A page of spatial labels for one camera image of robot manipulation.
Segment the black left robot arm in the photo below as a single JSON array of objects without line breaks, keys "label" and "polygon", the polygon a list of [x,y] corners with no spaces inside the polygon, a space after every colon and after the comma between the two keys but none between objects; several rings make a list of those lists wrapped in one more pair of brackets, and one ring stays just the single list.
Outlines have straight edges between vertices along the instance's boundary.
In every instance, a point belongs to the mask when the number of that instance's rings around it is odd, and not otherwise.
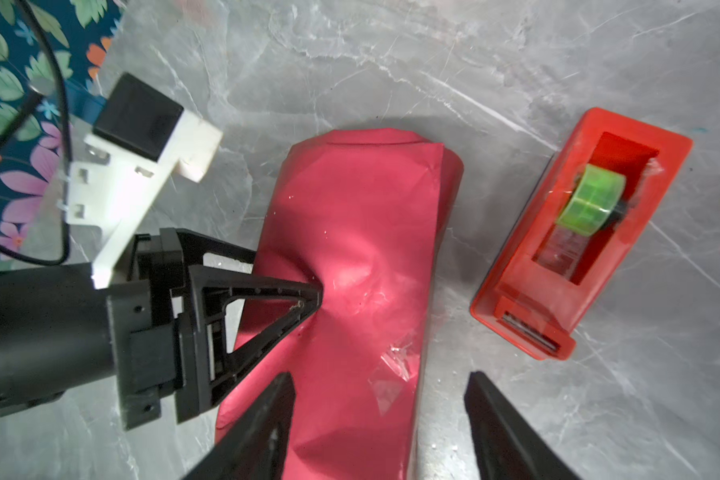
[{"label": "black left robot arm", "polygon": [[0,415],[114,377],[125,429],[215,407],[320,307],[319,287],[252,274],[254,251],[186,229],[138,234],[115,282],[88,264],[0,272]]}]

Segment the red tape dispenser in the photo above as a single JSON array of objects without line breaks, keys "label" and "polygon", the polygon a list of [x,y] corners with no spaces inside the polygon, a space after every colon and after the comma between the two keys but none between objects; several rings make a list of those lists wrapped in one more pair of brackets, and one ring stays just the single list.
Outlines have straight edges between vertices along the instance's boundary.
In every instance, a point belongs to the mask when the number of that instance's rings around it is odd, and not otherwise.
[{"label": "red tape dispenser", "polygon": [[470,305],[537,360],[568,359],[573,332],[651,220],[690,138],[588,110],[550,160]]}]

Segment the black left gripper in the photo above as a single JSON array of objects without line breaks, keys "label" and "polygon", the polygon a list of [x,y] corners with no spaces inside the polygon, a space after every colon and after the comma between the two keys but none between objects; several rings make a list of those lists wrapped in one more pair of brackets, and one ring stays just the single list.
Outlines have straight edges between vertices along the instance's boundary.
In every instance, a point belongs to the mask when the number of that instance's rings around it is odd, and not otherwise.
[{"label": "black left gripper", "polygon": [[176,396],[179,423],[219,406],[322,303],[320,285],[206,266],[207,254],[256,258],[180,229],[136,235],[115,264],[106,307],[125,430],[159,419],[166,397]]}]

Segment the maroon wrapping paper sheet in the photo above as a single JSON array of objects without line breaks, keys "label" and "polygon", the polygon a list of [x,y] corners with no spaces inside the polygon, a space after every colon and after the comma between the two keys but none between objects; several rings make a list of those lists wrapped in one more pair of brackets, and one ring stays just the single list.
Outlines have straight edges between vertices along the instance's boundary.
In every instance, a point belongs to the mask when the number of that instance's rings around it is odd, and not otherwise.
[{"label": "maroon wrapping paper sheet", "polygon": [[445,145],[397,129],[291,148],[253,271],[319,286],[322,303],[223,400],[218,436],[289,372],[286,478],[409,476],[433,269],[463,172]]}]

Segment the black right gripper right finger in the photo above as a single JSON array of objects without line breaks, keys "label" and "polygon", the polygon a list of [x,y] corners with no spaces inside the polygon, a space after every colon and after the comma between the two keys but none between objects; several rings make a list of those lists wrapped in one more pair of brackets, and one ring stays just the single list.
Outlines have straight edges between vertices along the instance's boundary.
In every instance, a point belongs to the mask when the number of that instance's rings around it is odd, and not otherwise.
[{"label": "black right gripper right finger", "polygon": [[481,371],[464,394],[476,463],[482,479],[576,479],[540,435]]}]

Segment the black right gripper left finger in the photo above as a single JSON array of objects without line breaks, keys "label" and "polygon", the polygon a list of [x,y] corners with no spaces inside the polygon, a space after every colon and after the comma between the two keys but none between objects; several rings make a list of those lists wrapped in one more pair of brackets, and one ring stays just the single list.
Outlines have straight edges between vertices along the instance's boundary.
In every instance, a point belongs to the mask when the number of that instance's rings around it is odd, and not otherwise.
[{"label": "black right gripper left finger", "polygon": [[280,479],[295,398],[291,374],[278,374],[185,479]]}]

